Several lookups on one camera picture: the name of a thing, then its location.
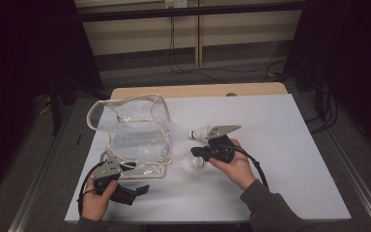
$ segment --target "wall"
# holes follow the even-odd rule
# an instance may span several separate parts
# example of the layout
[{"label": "wall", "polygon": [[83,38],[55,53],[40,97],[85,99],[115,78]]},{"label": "wall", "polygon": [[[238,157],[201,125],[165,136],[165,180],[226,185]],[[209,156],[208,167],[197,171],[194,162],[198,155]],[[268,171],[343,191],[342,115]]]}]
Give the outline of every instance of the wall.
[{"label": "wall", "polygon": [[[80,7],[80,14],[119,11],[138,11],[164,8],[164,1],[134,0],[142,3],[111,4],[111,0],[98,1],[96,7]],[[253,3],[284,2],[286,0],[204,0],[200,6],[224,6]],[[197,1],[188,1],[196,7]],[[224,44],[247,44],[289,41],[294,37],[300,11],[252,14],[220,14],[176,17],[176,48],[194,47],[196,64],[201,65],[202,47]],[[84,23],[90,45],[95,55],[118,54],[138,51],[162,50],[170,46],[170,18],[131,19],[121,21]]]}]

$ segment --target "white object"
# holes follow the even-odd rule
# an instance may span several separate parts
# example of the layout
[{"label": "white object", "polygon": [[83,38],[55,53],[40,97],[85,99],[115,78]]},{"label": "white object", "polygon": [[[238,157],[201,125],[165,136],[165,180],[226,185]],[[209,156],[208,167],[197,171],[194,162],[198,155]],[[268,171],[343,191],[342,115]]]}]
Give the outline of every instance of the white object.
[{"label": "white object", "polygon": [[185,171],[200,170],[204,167],[204,164],[204,160],[200,157],[190,156],[189,154],[182,157],[182,167]]},{"label": "white object", "polygon": [[176,0],[165,0],[165,8],[176,8],[177,6],[177,1]]},{"label": "white object", "polygon": [[198,130],[192,130],[188,137],[190,139],[199,139],[207,142],[209,139],[218,138],[222,135],[226,135],[229,132],[240,129],[240,125],[227,125],[227,126],[206,126]]},{"label": "white object", "polygon": [[187,0],[177,0],[176,8],[187,8],[188,1]]},{"label": "white object", "polygon": [[[104,220],[122,223],[236,223],[247,222],[249,211],[240,200],[242,191],[209,163],[198,171],[182,168],[181,157],[192,147],[189,131],[207,125],[235,125],[232,133],[243,148],[261,162],[271,192],[306,220],[336,221],[351,218],[291,95],[233,98],[166,99],[171,115],[173,163],[162,179],[121,181],[129,189],[150,185],[149,192],[132,206],[110,203]],[[80,181],[95,163],[103,146],[95,135]],[[259,177],[255,167],[254,174]],[[78,221],[76,192],[67,221]]]}]

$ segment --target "black cable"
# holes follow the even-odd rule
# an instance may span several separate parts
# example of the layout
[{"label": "black cable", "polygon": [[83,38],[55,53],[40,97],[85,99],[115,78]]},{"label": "black cable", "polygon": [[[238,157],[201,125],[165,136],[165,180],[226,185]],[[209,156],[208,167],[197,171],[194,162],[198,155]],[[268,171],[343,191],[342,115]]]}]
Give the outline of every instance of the black cable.
[{"label": "black cable", "polygon": [[320,132],[320,131],[323,131],[323,130],[326,130],[326,129],[332,127],[332,126],[336,123],[337,118],[338,118],[338,106],[337,106],[337,99],[336,99],[336,96],[333,96],[333,102],[334,102],[334,105],[335,105],[335,113],[334,113],[334,114],[332,113],[332,114],[334,115],[334,116],[333,116],[333,121],[330,122],[330,119],[331,119],[331,118],[329,117],[329,120],[328,120],[326,123],[324,123],[321,127],[319,127],[318,129],[312,131],[312,132],[311,132],[312,134],[313,134],[313,133]]},{"label": "black cable", "polygon": [[269,77],[268,73],[270,73],[270,68],[267,68],[267,72],[265,73],[264,79],[261,80],[261,83],[265,82],[268,79],[268,77]]},{"label": "black cable", "polygon": [[92,169],[90,169],[89,173],[87,173],[86,177],[84,178],[84,181],[82,183],[82,186],[80,188],[80,193],[79,193],[79,198],[77,199],[77,209],[79,211],[79,215],[82,216],[82,211],[83,211],[83,197],[86,193],[93,191],[94,189],[90,189],[86,192],[84,191],[84,188],[86,186],[87,180],[89,180],[90,174],[92,174],[93,171],[95,171],[96,168],[102,166],[105,163],[105,161],[99,162],[96,164]]},{"label": "black cable", "polygon": [[[192,69],[192,70],[185,71],[176,62],[176,54],[175,54],[174,44],[175,44],[175,40],[174,40],[174,18],[171,17],[170,49],[169,49],[169,53],[168,53],[168,65],[170,67],[170,70],[173,73],[177,73],[177,74],[184,74],[184,73],[196,73],[196,74],[200,74],[200,75],[203,75],[205,77],[208,77],[208,78],[210,78],[212,80],[219,81],[221,83],[225,83],[225,82],[222,81],[222,80],[219,80],[217,78],[214,78],[212,76],[209,76],[209,75],[200,73],[198,71],[223,71],[223,72],[231,72],[231,73],[256,73],[256,72],[263,71],[263,70],[269,70],[272,66],[285,61],[285,59],[278,60],[278,61],[275,61],[275,62],[273,62],[273,63],[271,63],[271,64],[269,64],[269,65],[267,65],[267,66],[265,66],[263,68],[260,68],[260,69],[257,69],[257,70],[249,70],[249,71],[237,71],[237,70],[227,70],[227,69],[219,69],[219,68],[202,68],[202,69]],[[173,67],[171,65],[171,56],[173,56],[173,64],[176,66],[176,68],[178,69],[178,71],[173,70]]]},{"label": "black cable", "polygon": [[237,151],[237,152],[243,154],[244,156],[248,157],[252,161],[252,163],[254,164],[255,168],[257,168],[258,174],[260,174],[261,181],[262,181],[263,185],[265,187],[267,187],[267,189],[269,189],[267,179],[265,178],[265,173],[264,173],[263,169],[261,168],[259,161],[257,161],[254,157],[252,157],[248,152],[246,152],[240,146],[237,146],[237,145],[234,145],[234,147],[230,147],[230,146],[227,146],[227,145],[219,145],[219,146],[223,147],[223,148],[228,148],[228,149]]},{"label": "black cable", "polygon": [[297,73],[299,73],[300,71],[302,71],[304,68],[306,68],[309,64],[311,63],[311,61],[309,61],[308,59],[306,59],[305,61],[301,62],[298,66],[296,67],[293,67],[292,69],[290,69],[289,71],[287,72],[284,72],[283,74],[280,74],[278,75],[274,80],[272,80],[271,82],[285,82],[286,80],[288,80],[289,78],[295,76]]},{"label": "black cable", "polygon": [[[330,113],[332,112],[331,111],[331,105],[330,105],[330,97],[332,95],[332,92],[329,90],[327,92],[324,91],[323,93],[328,94],[326,102],[325,102],[325,106],[324,106],[324,117],[325,117],[328,114],[329,111],[330,111]],[[324,119],[324,118],[321,118],[321,115],[318,115],[318,116],[316,116],[314,118],[311,118],[311,119],[304,119],[303,121],[305,122],[305,124],[308,124],[308,123],[311,123],[311,122],[313,122],[315,120],[318,120],[318,119]]]},{"label": "black cable", "polygon": [[[191,70],[191,71],[185,71],[183,70],[182,68],[180,68],[178,65],[177,65],[177,62],[176,62],[176,54],[175,54],[175,51],[174,51],[174,18],[171,17],[171,38],[170,38],[170,49],[169,49],[169,52],[168,52],[168,66],[170,67],[170,70],[171,72],[173,73],[176,73],[176,74],[185,74],[185,73],[196,73],[196,74],[199,74],[199,75],[203,75],[205,77],[208,77],[209,79],[212,79],[212,80],[215,80],[215,81],[218,81],[220,83],[223,83],[225,84],[224,81],[220,80],[220,79],[217,79],[217,78],[214,78],[212,76],[209,76],[209,75],[206,75],[206,74],[203,74],[203,73],[200,73],[200,72],[196,72],[195,70]],[[172,66],[171,66],[171,54],[173,54],[173,61],[174,61],[174,65],[177,67],[177,69],[179,69],[180,71],[174,71]]]}]

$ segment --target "transparent vinyl bag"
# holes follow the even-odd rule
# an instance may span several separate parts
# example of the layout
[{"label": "transparent vinyl bag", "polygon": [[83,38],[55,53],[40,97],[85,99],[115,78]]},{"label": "transparent vinyl bag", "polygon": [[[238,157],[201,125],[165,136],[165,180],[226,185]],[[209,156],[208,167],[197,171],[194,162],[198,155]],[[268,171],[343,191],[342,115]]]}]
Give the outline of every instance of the transparent vinyl bag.
[{"label": "transparent vinyl bag", "polygon": [[[100,120],[102,113],[106,116]],[[122,179],[164,176],[173,153],[169,122],[167,104],[160,95],[97,101],[87,114],[89,128],[107,134],[100,161],[113,157],[134,168],[123,172]]]}]

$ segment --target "table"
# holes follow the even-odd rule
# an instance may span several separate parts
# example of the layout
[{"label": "table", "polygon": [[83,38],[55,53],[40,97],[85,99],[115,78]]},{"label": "table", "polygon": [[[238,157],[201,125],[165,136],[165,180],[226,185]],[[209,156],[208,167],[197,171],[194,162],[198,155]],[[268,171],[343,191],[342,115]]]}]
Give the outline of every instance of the table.
[{"label": "table", "polygon": [[[162,179],[122,180],[120,183],[130,189],[147,184],[151,188],[132,206],[111,203],[104,220],[141,224],[247,222],[249,211],[239,198],[241,190],[221,171],[207,164],[204,169],[186,172],[180,162],[182,156],[189,155],[189,148],[201,146],[186,138],[190,128],[233,122],[242,122],[243,127],[230,136],[238,138],[246,151],[261,162],[271,191],[281,193],[297,215],[312,221],[351,217],[292,96],[282,84],[127,88],[115,90],[112,99],[155,93],[166,99],[172,117],[174,161]],[[238,97],[216,97],[229,93]],[[196,119],[186,117],[191,102]],[[240,113],[229,117],[224,107],[229,109],[225,111]],[[199,115],[213,112],[221,117]],[[97,162],[96,153],[103,148],[95,142],[101,141],[98,135],[95,135],[79,186],[88,169]],[[78,220],[75,199],[76,193],[65,218],[67,221]]]}]

